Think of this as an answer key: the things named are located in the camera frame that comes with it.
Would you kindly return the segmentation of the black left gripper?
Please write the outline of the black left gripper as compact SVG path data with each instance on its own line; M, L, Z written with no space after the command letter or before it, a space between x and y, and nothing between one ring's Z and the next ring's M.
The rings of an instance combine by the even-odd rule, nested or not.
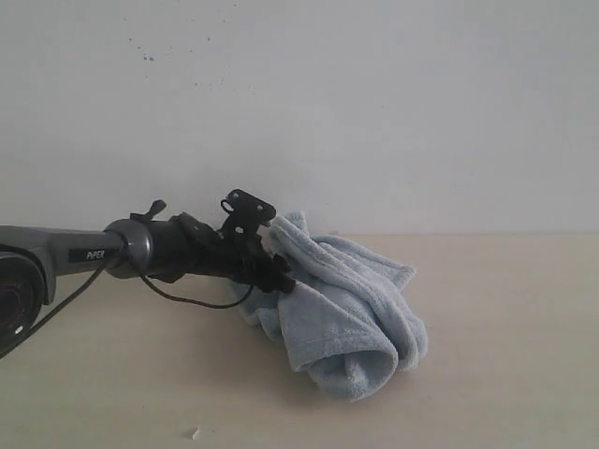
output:
M147 276L173 283L186 274L213 276L250 283L264 293L290 294L297 285L287 276L290 265L278 253L260 258L265 276L256 277L262 255L262 238L230 230L215 230L183 212L167 221L147 224L152 237L152 255Z

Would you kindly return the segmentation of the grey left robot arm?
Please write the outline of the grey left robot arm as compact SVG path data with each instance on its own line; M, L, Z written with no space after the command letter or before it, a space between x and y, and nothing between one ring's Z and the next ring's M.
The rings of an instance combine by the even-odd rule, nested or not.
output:
M81 295L100 274L141 279L183 303L160 282L186 275L228 279L249 292L288 294L291 267L269 253L257 230L266 220L228 216L214 229L182 212L166 221L133 213L102 231L4 225L1 228L1 354L8 355Z

